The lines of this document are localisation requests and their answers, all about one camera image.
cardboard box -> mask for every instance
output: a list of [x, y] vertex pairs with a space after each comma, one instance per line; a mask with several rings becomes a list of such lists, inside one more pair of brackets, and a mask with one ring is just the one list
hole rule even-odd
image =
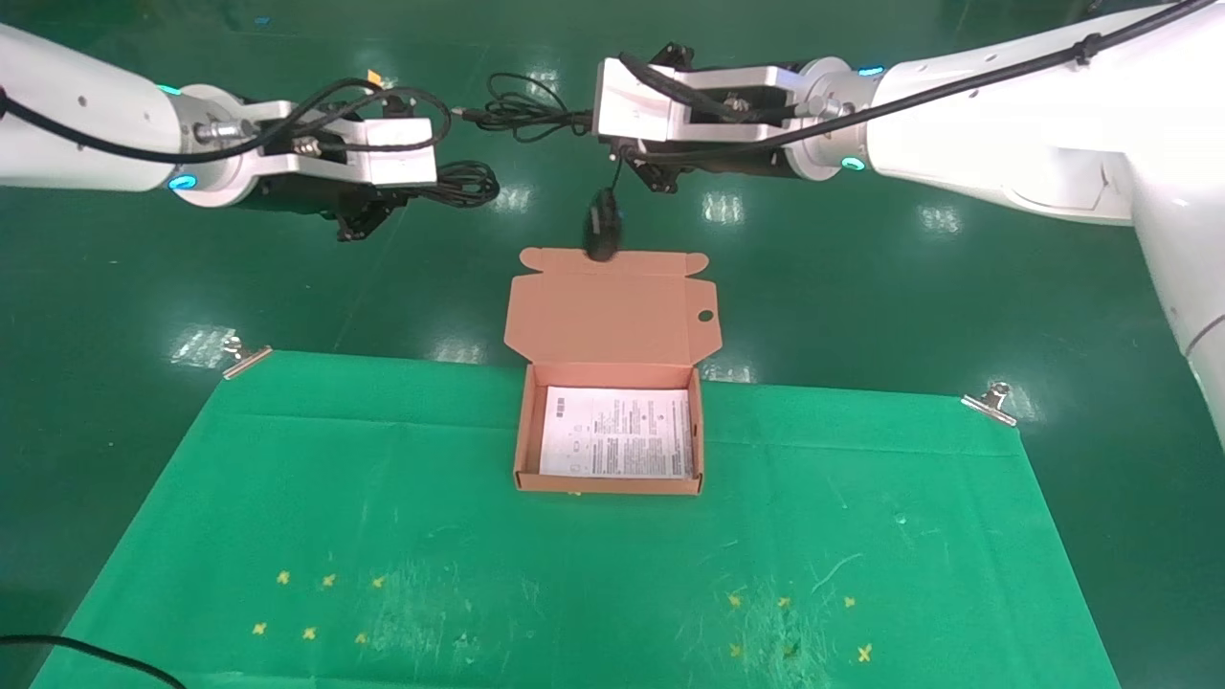
[[[506, 343], [527, 357], [514, 447], [521, 490], [696, 495], [706, 471], [702, 385], [693, 364], [719, 349], [714, 283], [687, 276], [702, 254], [621, 251], [608, 262], [578, 249], [524, 249], [538, 271], [511, 282]], [[540, 473], [546, 387], [688, 390], [691, 478], [587, 478]]]

black cable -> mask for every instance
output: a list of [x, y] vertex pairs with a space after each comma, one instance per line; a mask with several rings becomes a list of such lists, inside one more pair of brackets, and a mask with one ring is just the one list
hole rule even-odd
[[439, 181], [434, 186], [405, 189], [409, 199], [429, 199], [454, 208], [484, 206], [502, 190], [492, 168], [480, 161], [456, 161], [439, 168]]
[[310, 135], [312, 132], [318, 131], [325, 125], [331, 124], [345, 115], [355, 113], [359, 109], [371, 103], [380, 103], [386, 101], [387, 98], [401, 97], [401, 96], [408, 98], [415, 98], [418, 101], [424, 101], [430, 105], [434, 105], [439, 110], [439, 113], [442, 114], [442, 125], [439, 126], [439, 131], [435, 132], [429, 139], [426, 139], [425, 141], [419, 141], [417, 143], [370, 145], [370, 143], [333, 143], [330, 141], [320, 141], [318, 148], [321, 151], [374, 151], [374, 152], [393, 153], [403, 151], [420, 151], [421, 148], [429, 148], [430, 146], [435, 146], [443, 139], [446, 139], [447, 134], [451, 132], [451, 110], [447, 108], [447, 104], [440, 101], [437, 96], [430, 93], [429, 91], [421, 91], [419, 88], [409, 88], [407, 86], [394, 86], [392, 88], [376, 91], [375, 93], [365, 96], [364, 98], [359, 98], [353, 103], [348, 103], [343, 108], [331, 112], [323, 115], [322, 118], [309, 120], [301, 124], [296, 130], [294, 130], [294, 134], [298, 136]]
[[372, 83], [364, 78], [355, 78], [355, 77], [337, 80], [330, 83], [328, 86], [323, 87], [317, 93], [310, 96], [309, 98], [299, 103], [298, 107], [290, 110], [289, 114], [285, 115], [283, 120], [262, 130], [250, 141], [239, 143], [238, 146], [232, 146], [229, 148], [222, 148], [221, 151], [208, 151], [203, 153], [165, 153], [160, 151], [146, 151], [142, 148], [134, 148], [131, 146], [124, 146], [121, 143], [105, 141], [103, 139], [98, 139], [96, 136], [85, 134], [83, 131], [72, 129], [40, 113], [31, 110], [29, 108], [22, 105], [17, 101], [13, 101], [12, 98], [6, 98], [5, 104], [7, 107], [7, 114], [12, 114], [13, 116], [22, 119], [29, 123], [31, 125], [37, 126], [38, 129], [42, 129], [50, 134], [54, 134], [61, 139], [67, 139], [69, 141], [76, 143], [77, 146], [96, 148], [98, 151], [102, 151], [103, 153], [110, 153], [124, 158], [134, 158], [137, 161], [147, 161], [151, 163], [170, 163], [176, 166], [187, 166], [197, 163], [211, 163], [214, 161], [223, 161], [225, 158], [232, 158], [234, 156], [241, 156], [243, 153], [254, 151], [256, 148], [260, 148], [261, 146], [267, 145], [272, 140], [282, 136], [283, 134], [289, 132], [290, 129], [295, 126], [305, 130], [306, 132], [314, 131], [317, 128], [326, 124], [326, 121], [323, 120], [333, 121], [332, 119], [328, 119], [330, 115], [326, 115], [317, 120], [310, 120], [305, 125], [303, 125], [301, 119], [312, 108], [326, 101], [330, 96], [332, 96], [337, 91], [341, 91], [342, 88], [348, 88], [348, 87], [361, 87], [374, 91], [375, 92], [374, 94], [360, 99], [365, 102], [382, 101], [392, 96], [396, 96], [397, 93], [401, 92], [403, 93], [412, 92], [410, 93], [412, 96], [420, 98], [430, 103], [431, 105], [439, 108], [439, 110], [442, 113], [443, 116], [442, 126], [439, 128], [439, 132], [431, 136], [429, 140], [418, 143], [387, 145], [387, 146], [370, 146], [370, 145], [354, 143], [354, 145], [347, 145], [348, 146], [347, 148], [344, 148], [345, 145], [328, 145], [326, 147], [321, 145], [321, 148], [323, 150], [334, 150], [339, 147], [345, 151], [385, 151], [385, 152], [417, 151], [420, 148], [436, 145], [447, 135], [447, 132], [451, 129], [451, 112], [447, 109], [446, 104], [442, 103], [442, 101], [437, 99], [435, 96], [424, 91], [419, 91], [415, 88], [405, 88], [405, 87], [383, 89], [376, 83]]
[[142, 672], [153, 679], [157, 679], [162, 684], [170, 687], [172, 689], [187, 689], [187, 687], [174, 678], [169, 672], [158, 669], [146, 662], [141, 662], [136, 658], [130, 658], [127, 656], [121, 656], [114, 651], [108, 651], [105, 649], [99, 649], [93, 644], [86, 644], [85, 641], [77, 641], [76, 639], [69, 639], [67, 636], [59, 636], [54, 634], [10, 634], [6, 636], [0, 636], [0, 646], [62, 646], [65, 649], [71, 649], [78, 653], [85, 653], [87, 656], [93, 656], [96, 658], [107, 661], [108, 663], [114, 663], [129, 669], [135, 669], [136, 672]]
[[617, 156], [617, 158], [616, 158], [616, 170], [612, 173], [612, 184], [609, 184], [609, 190], [610, 191], [616, 190], [616, 183], [617, 183], [619, 179], [621, 179], [621, 166], [624, 166], [624, 164], [625, 164], [625, 158], [621, 157], [621, 156]]
[[[499, 91], [496, 81], [510, 78], [535, 86], [549, 94], [552, 103], [533, 98], [518, 91]], [[491, 101], [483, 110], [474, 108], [456, 108], [454, 114], [485, 131], [510, 131], [519, 143], [534, 143], [545, 136], [570, 128], [575, 136], [584, 136], [592, 131], [592, 110], [571, 110], [557, 96], [557, 92], [545, 86], [540, 80], [521, 74], [494, 72], [485, 80], [485, 88]], [[521, 130], [545, 126], [544, 131], [526, 136]]]
[[682, 105], [688, 105], [696, 112], [715, 115], [730, 123], [742, 123], [752, 118], [751, 112], [734, 110], [729, 105], [710, 98], [692, 86], [660, 74], [648, 63], [628, 53], [621, 53], [617, 55], [617, 60], [620, 60], [621, 64], [625, 65], [625, 69], [635, 78], [641, 81], [643, 86], [647, 86], [652, 91], [666, 96]]
[[864, 110], [859, 110], [849, 115], [842, 115], [832, 120], [826, 120], [820, 124], [800, 128], [797, 130], [780, 134], [778, 136], [772, 136], [769, 139], [763, 139], [761, 141], [755, 141], [752, 143], [742, 143], [739, 146], [725, 146], [720, 148], [710, 148], [707, 151], [691, 151], [691, 152], [677, 152], [677, 153], [649, 153], [646, 151], [638, 151], [632, 146], [625, 146], [620, 150], [620, 154], [621, 157], [628, 157], [631, 161], [641, 161], [644, 163], [685, 166], [685, 164], [701, 163], [713, 159], [723, 159], [729, 156], [741, 156], [747, 153], [761, 153], [764, 151], [771, 151], [773, 148], [778, 148], [779, 146], [785, 146], [788, 143], [793, 143], [795, 141], [802, 141], [805, 139], [811, 139], [813, 136], [821, 136], [824, 134], [829, 134], [832, 131], [837, 131], [839, 129], [855, 126], [870, 120], [875, 120], [876, 118], [891, 115], [893, 113], [898, 113], [902, 110], [908, 110], [910, 108], [922, 105], [925, 103], [931, 103], [932, 101], [938, 101], [941, 98], [947, 98], [949, 96], [956, 96], [958, 93], [964, 93], [967, 91], [973, 91], [975, 88], [991, 86], [992, 83], [1000, 83], [1001, 81], [1007, 81], [1009, 78], [1030, 75], [1050, 67], [1056, 67], [1068, 61], [1076, 60], [1078, 64], [1082, 65], [1088, 64], [1088, 60], [1091, 59], [1093, 55], [1095, 55], [1101, 50], [1105, 50], [1106, 48], [1112, 48], [1133, 38], [1144, 36], [1150, 31], [1166, 26], [1170, 22], [1180, 20], [1187, 15], [1191, 15], [1192, 12], [1208, 7], [1209, 5], [1213, 5], [1215, 2], [1216, 0], [1183, 0], [1177, 5], [1172, 5], [1165, 10], [1161, 10], [1160, 12], [1149, 15], [1142, 20], [1132, 22], [1131, 25], [1127, 25], [1105, 36], [1089, 34], [1083, 40], [1079, 40], [1076, 44], [1065, 48], [1062, 50], [1056, 50], [1054, 53], [1040, 55], [1038, 58], [1031, 58], [1029, 60], [1017, 63], [1014, 65], [1008, 65], [1006, 67], [1001, 67], [989, 72], [982, 72], [980, 75], [944, 83], [935, 88], [929, 88], [927, 91], [920, 91], [919, 93], [907, 96], [905, 98], [900, 98], [898, 101], [892, 101], [889, 103], [876, 105], [873, 108], [866, 108]]
[[21, 103], [9, 98], [9, 114], [12, 114], [22, 120], [26, 120], [33, 126], [54, 134], [61, 139], [67, 139], [69, 141], [76, 143], [77, 146], [86, 146], [88, 148], [96, 148], [103, 153], [110, 153], [113, 156], [121, 156], [124, 158], [134, 158], [137, 161], [147, 161], [151, 163], [170, 163], [175, 166], [189, 166], [196, 163], [211, 163], [213, 161], [223, 161], [225, 158], [232, 158], [234, 156], [241, 156], [247, 151], [254, 151], [273, 139], [287, 132], [289, 128], [301, 120], [311, 108], [318, 105], [328, 96], [332, 96], [342, 88], [348, 88], [350, 86], [360, 86], [363, 88], [370, 88], [379, 91], [379, 86], [371, 83], [364, 78], [342, 78], [333, 81], [327, 85], [317, 93], [303, 101], [296, 108], [290, 110], [285, 119], [270, 126], [261, 131], [255, 139], [239, 143], [238, 146], [232, 146], [229, 148], [222, 148], [221, 151], [208, 151], [205, 153], [164, 153], [160, 151], [145, 151], [141, 148], [132, 148], [131, 146], [124, 146], [121, 143], [113, 143], [85, 134], [83, 131], [77, 131], [67, 125], [60, 124], [48, 116], [44, 116], [29, 108], [22, 105]]

box lid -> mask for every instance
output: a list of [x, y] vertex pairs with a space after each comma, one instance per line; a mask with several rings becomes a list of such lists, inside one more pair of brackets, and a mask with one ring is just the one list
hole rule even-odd
[[534, 363], [693, 365], [723, 346], [703, 254], [524, 249], [539, 271], [511, 281], [506, 345]]

green floor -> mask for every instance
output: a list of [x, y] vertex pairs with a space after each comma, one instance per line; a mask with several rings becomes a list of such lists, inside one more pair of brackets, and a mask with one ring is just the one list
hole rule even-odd
[[[474, 105], [484, 76], [506, 70], [587, 104], [597, 60], [621, 49], [891, 64], [1057, 26], [1068, 5], [0, 0], [0, 21], [163, 83], [256, 98], [376, 69]], [[172, 363], [184, 333], [519, 360], [501, 343], [517, 253], [576, 245], [611, 167], [561, 135], [526, 147], [464, 129], [439, 159], [466, 157], [499, 172], [496, 204], [418, 205], [353, 245], [321, 221], [168, 194], [0, 190], [0, 633], [62, 626], [216, 385], [216, 371]], [[1225, 682], [1225, 462], [1131, 230], [871, 174], [690, 175], [673, 197], [632, 184], [619, 196], [630, 248], [710, 256], [724, 348], [707, 378], [933, 394], [1011, 383], [1122, 684]], [[6, 655], [0, 687], [37, 660]]]

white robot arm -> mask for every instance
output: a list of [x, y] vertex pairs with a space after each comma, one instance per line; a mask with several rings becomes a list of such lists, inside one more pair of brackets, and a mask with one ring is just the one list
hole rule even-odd
[[[213, 86], [157, 86], [4, 25], [0, 64], [0, 185], [168, 186], [196, 206], [321, 213], [339, 223], [341, 240], [364, 239], [409, 199], [439, 196], [434, 145], [451, 114], [418, 89], [350, 78], [303, 105], [251, 103]], [[352, 87], [365, 97], [325, 104]], [[418, 99], [441, 110], [437, 134], [414, 116]], [[371, 103], [382, 103], [382, 118], [354, 114]], [[475, 200], [491, 200], [496, 178], [479, 172]], [[454, 175], [441, 185], [453, 196]]]
[[[1133, 10], [889, 69], [822, 58], [695, 70], [691, 58], [670, 44], [649, 67], [622, 55], [599, 69], [595, 134], [652, 190], [675, 191], [695, 168], [813, 181], [872, 168], [1133, 224], [1225, 432], [1225, 5]], [[947, 93], [907, 103], [933, 88]]]

